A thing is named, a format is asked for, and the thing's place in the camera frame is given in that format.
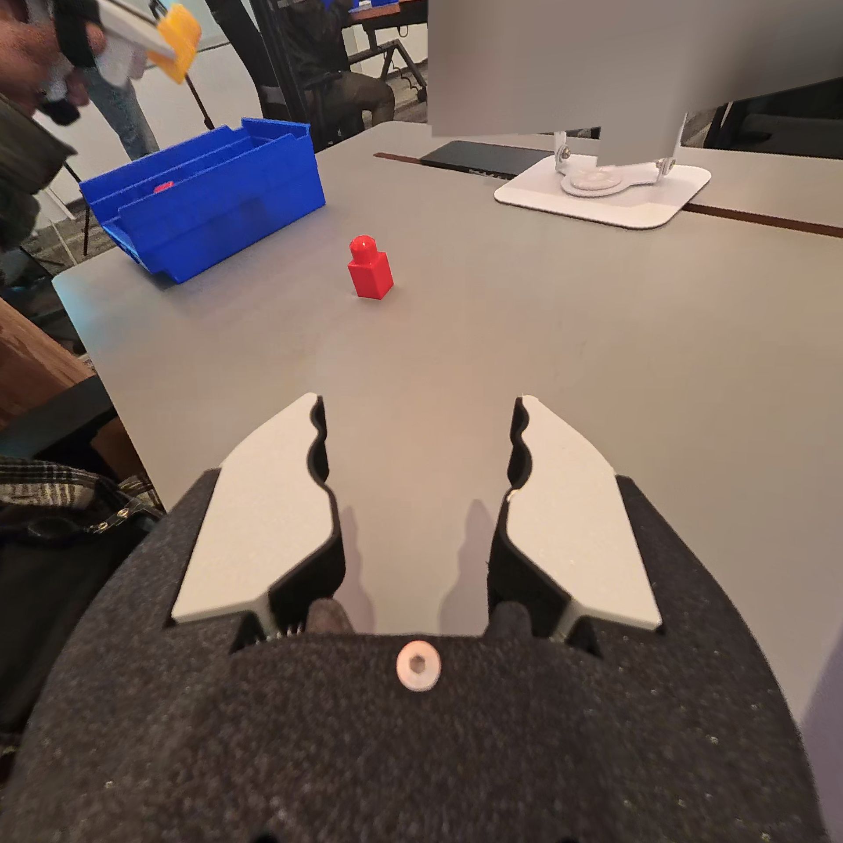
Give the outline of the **instruction display screen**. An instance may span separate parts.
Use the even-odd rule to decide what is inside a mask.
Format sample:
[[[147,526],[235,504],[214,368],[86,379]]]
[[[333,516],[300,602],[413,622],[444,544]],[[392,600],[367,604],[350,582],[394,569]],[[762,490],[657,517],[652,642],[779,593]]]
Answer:
[[[435,1],[435,136],[600,128],[598,163],[674,155],[689,112],[841,77],[841,1]]]

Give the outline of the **person's left forearm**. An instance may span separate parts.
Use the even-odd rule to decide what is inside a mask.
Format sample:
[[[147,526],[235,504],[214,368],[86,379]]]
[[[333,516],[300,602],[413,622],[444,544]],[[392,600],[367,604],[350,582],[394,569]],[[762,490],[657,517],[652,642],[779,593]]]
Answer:
[[[40,209],[36,195],[76,153],[7,97],[1,97],[2,253],[30,236]]]

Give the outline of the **yellow mega block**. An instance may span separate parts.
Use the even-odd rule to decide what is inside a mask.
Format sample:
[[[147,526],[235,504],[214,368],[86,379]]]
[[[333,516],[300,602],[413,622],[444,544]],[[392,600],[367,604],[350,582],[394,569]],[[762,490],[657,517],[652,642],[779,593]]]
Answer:
[[[183,84],[195,60],[202,38],[202,27],[181,4],[165,7],[163,2],[150,1],[148,5],[156,20],[158,33],[172,48],[174,56],[167,58],[159,50],[148,50],[147,57],[175,83]]]

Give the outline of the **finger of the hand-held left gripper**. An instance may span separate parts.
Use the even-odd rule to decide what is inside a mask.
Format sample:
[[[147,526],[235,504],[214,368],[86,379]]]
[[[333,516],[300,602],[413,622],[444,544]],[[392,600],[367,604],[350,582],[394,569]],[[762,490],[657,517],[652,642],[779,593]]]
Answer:
[[[114,36],[152,52],[165,59],[174,59],[176,51],[166,40],[163,22],[168,9],[155,7],[143,11],[118,1],[100,1],[100,28],[109,37]]]

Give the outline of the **blue plastic bin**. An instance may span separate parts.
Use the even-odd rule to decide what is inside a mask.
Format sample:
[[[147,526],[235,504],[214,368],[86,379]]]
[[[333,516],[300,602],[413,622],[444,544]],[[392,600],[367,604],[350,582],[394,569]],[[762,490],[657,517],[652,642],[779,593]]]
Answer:
[[[176,283],[325,204],[310,125],[265,119],[204,132],[79,187],[126,255]]]

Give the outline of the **person's left hand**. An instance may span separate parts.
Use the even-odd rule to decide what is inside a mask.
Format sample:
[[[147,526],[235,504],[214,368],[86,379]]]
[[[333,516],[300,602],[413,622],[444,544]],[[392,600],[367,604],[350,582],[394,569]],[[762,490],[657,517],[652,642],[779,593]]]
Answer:
[[[52,18],[24,21],[20,9],[2,2],[1,93],[26,117],[37,111],[60,53]]]

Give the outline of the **red mega block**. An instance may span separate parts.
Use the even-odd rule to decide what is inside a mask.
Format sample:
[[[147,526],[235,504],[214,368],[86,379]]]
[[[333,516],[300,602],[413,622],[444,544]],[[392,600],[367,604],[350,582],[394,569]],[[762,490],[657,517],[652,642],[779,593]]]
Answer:
[[[387,255],[368,235],[354,237],[350,243],[352,260],[347,265],[357,296],[382,300],[393,288],[394,279]]]

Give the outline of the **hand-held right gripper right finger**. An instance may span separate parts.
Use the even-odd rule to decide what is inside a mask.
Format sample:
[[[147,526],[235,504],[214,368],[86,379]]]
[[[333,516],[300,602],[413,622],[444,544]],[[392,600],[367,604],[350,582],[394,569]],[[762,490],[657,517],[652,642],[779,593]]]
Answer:
[[[656,633],[663,624],[616,471],[533,395],[514,403],[509,489],[486,580],[489,616],[521,605],[535,638],[586,642],[596,622]]]

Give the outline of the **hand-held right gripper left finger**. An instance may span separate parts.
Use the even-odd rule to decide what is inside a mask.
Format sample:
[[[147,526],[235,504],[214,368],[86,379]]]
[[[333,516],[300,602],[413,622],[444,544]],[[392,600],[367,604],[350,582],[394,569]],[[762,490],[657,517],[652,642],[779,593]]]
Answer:
[[[250,613],[265,638],[304,633],[346,574],[328,486],[322,396],[299,397],[220,464],[171,613],[177,625]]]

